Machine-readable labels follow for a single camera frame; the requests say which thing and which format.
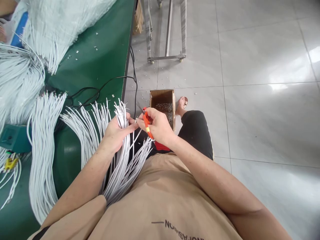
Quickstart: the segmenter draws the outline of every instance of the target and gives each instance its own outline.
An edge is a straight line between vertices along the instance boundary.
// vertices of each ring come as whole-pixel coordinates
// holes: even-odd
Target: right hand
[[[152,125],[149,125],[152,136],[157,142],[170,148],[170,143],[174,141],[176,135],[170,127],[167,116],[154,108],[147,108],[146,112],[149,117],[153,119]],[[137,123],[142,130],[146,131],[142,114],[139,116],[139,119],[137,119]]]

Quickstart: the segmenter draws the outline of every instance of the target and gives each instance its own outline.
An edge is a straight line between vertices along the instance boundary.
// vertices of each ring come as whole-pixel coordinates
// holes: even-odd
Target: teal power strip
[[[27,126],[21,124],[4,125],[1,137],[0,147],[15,153],[31,152],[31,144],[27,136]]]

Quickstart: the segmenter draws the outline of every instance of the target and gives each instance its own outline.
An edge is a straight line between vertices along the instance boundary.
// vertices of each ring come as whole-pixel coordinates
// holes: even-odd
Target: floor tile
[[[159,56],[159,46],[160,46],[160,12],[157,8],[156,1],[150,1],[150,13],[152,14],[152,24],[153,31],[151,41],[151,55],[153,57]],[[150,90],[157,88],[157,79],[158,79],[158,61],[155,61],[154,64],[147,62],[147,41],[145,34],[145,26],[142,26],[143,32],[139,35],[133,35],[131,41],[131,47],[134,52],[135,58],[135,68],[136,76],[138,80],[138,89],[139,90]],[[133,76],[133,64],[131,57],[129,59],[128,65],[128,76]],[[135,90],[135,83],[128,79],[126,90],[131,91]]]
[[[165,48],[161,42],[160,50]],[[179,54],[181,41],[170,45],[170,55]],[[159,61],[158,89],[222,86],[218,35],[187,38],[187,57]]]
[[[168,28],[169,1],[162,3],[160,41],[166,41]],[[218,32],[214,1],[187,1],[187,37],[208,35]],[[173,1],[170,39],[181,39],[180,1]]]
[[[231,161],[230,158],[219,158],[214,157],[214,161],[218,163],[221,167],[231,173]]]
[[[238,178],[278,219],[292,239],[318,239],[320,169],[231,159]]]
[[[297,21],[219,36],[225,86],[314,81]]]
[[[295,19],[290,0],[216,0],[219,32]]]
[[[319,0],[293,0],[294,8],[298,18],[319,16]]]
[[[218,32],[214,1],[187,1],[187,37]]]
[[[147,45],[146,41],[134,42],[132,39],[132,49],[135,58],[135,71],[137,76],[137,83],[139,90],[150,90],[157,88],[158,80],[158,61],[155,61],[154,64],[147,62]],[[128,76],[133,77],[133,64],[132,59],[129,59],[128,65]],[[127,79],[126,91],[135,90],[136,84],[132,79]]]
[[[169,14],[169,1],[162,2],[161,8],[161,33],[160,41],[165,42],[167,38],[168,29],[168,14]],[[171,31],[170,39],[181,39],[181,13],[180,13],[180,1],[172,2],[172,19],[171,19]]]
[[[181,96],[188,98],[186,110],[200,110],[204,113],[212,140],[214,155],[229,158],[228,133],[222,87],[178,88],[176,102]],[[176,117],[176,134],[182,127],[180,116]]]
[[[317,83],[224,87],[231,158],[320,167]]]
[[[317,80],[320,81],[320,14],[315,18],[300,19],[299,22],[313,70]]]
[[[124,103],[126,103],[127,112],[130,113],[130,116],[134,117],[134,98],[135,91],[126,91],[124,95]],[[141,114],[141,108],[149,107],[150,104],[150,91],[148,90],[138,90],[137,91],[137,102],[136,102],[136,117],[139,117]]]

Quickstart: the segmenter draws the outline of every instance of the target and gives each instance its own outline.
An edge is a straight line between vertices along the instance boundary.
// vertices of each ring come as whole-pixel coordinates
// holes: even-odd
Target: bundle of white wires
[[[27,123],[44,79],[34,53],[0,44],[0,133],[5,123]]]
[[[29,196],[33,213],[41,225],[58,201],[53,181],[54,128],[67,94],[44,93],[38,97],[28,120],[31,125],[32,165],[29,180]]]
[[[129,126],[129,121],[126,117],[126,105],[120,101],[119,106],[114,103],[116,110],[114,111],[118,120],[120,128],[126,128]],[[141,129],[136,138],[134,138],[134,133],[132,135],[133,143],[130,145],[130,134],[127,135],[123,142],[121,148],[120,158],[116,164],[115,170],[112,172],[111,178],[107,184],[107,188],[103,192],[103,195],[107,199],[107,207],[111,204],[119,201],[129,190],[135,179],[137,178],[140,170],[142,169],[148,154],[151,151],[152,139],[148,138],[144,141],[142,147],[139,151],[134,154],[134,143],[141,133]],[[129,163],[129,153],[130,149],[132,151],[132,159]]]
[[[12,178],[13,182],[10,188],[9,195],[3,205],[1,206],[0,210],[4,208],[6,204],[8,204],[11,199],[13,198],[15,189],[18,185],[20,176],[21,176],[21,160],[18,159],[18,162],[16,166],[14,167],[13,170],[9,172],[9,170],[5,170],[5,163],[7,158],[9,157],[9,154],[6,153],[6,150],[4,148],[0,149],[0,172],[1,172],[1,177],[0,177],[0,189],[4,187]]]
[[[80,111],[69,108],[70,111],[61,115],[61,119],[77,134],[80,140],[81,168],[84,167],[90,157],[97,150],[108,126],[108,122],[111,120],[108,109],[108,100],[106,105],[102,104],[100,106],[101,109],[99,109],[97,103],[92,106],[92,114],[99,131],[99,137],[92,120],[93,118],[90,116],[89,112],[84,109],[84,107],[81,107]],[[126,118],[125,104],[119,100],[119,106],[115,103],[115,108],[115,114],[120,128],[128,127],[129,122]],[[139,151],[134,154],[134,143],[140,132],[136,138],[134,138],[134,133],[132,134],[133,143],[131,145],[131,135],[129,134],[125,137],[122,142],[122,148],[120,149],[121,153],[118,161],[116,161],[116,158],[114,157],[110,164],[108,184],[105,187],[105,178],[100,191],[107,198],[108,206],[119,201],[126,194],[138,176],[148,154],[151,151],[151,143],[153,140],[148,138],[144,141],[144,144]],[[129,153],[131,149],[132,159],[129,163]]]
[[[22,38],[55,74],[78,35],[93,26],[116,0],[23,1],[28,5],[28,21]]]
[[[99,109],[97,102],[92,104],[92,114],[98,126],[99,136],[89,112],[84,107],[80,108],[80,112],[77,109],[68,108],[69,111],[67,113],[61,114],[61,119],[76,133],[80,140],[82,169],[97,150],[111,120],[108,100],[106,101],[106,106],[104,104],[100,105],[101,109]]]

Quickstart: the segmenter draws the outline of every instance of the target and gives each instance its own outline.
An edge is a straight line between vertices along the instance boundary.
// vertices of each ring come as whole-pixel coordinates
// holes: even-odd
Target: black power cord
[[[114,79],[119,79],[119,78],[132,78],[133,79],[133,81],[136,83],[136,93],[135,93],[135,97],[134,97],[134,118],[135,118],[135,116],[136,116],[136,103],[137,103],[137,91],[138,91],[138,83],[137,83],[137,76],[136,76],[136,71],[135,71],[135,66],[134,66],[134,53],[133,53],[133,49],[132,49],[132,47],[131,47],[131,50],[130,50],[130,55],[131,55],[131,59],[132,59],[132,63],[133,63],[133,77],[131,77],[131,76],[120,76],[120,77],[114,77],[114,78],[111,78],[111,79],[109,79],[106,83],[104,83],[103,85],[102,85],[102,87],[101,88],[95,88],[95,87],[84,87],[84,88],[81,88],[79,91],[77,91],[75,94],[73,94],[73,95],[71,95],[71,96],[68,96],[67,98],[68,99],[70,99],[71,100],[71,105],[68,105],[69,107],[76,107],[76,108],[80,108],[80,107],[86,107],[86,106],[89,106],[90,104],[92,104],[92,103],[94,103],[98,98],[99,98],[99,96],[100,96],[100,92],[101,92],[101,90],[109,83],[109,82],[111,82],[112,80],[114,80]],[[79,94],[80,92],[82,92],[82,91],[84,91],[84,90],[87,90],[87,89],[95,89],[95,90],[97,90],[97,92],[94,94],[94,95],[92,95],[92,97],[90,97],[90,98],[88,98],[84,103],[82,103],[80,106],[75,106],[75,105],[73,105],[73,97],[74,96],[76,96],[77,94]]]

